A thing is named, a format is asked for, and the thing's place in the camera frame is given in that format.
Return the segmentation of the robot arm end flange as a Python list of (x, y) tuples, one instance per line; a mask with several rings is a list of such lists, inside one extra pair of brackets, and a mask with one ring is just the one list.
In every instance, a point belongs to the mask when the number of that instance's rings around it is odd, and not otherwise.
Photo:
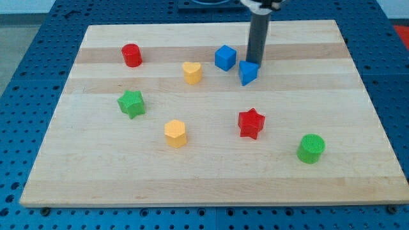
[(268, 15), (279, 11), (288, 0), (240, 0), (240, 2), (256, 15)]

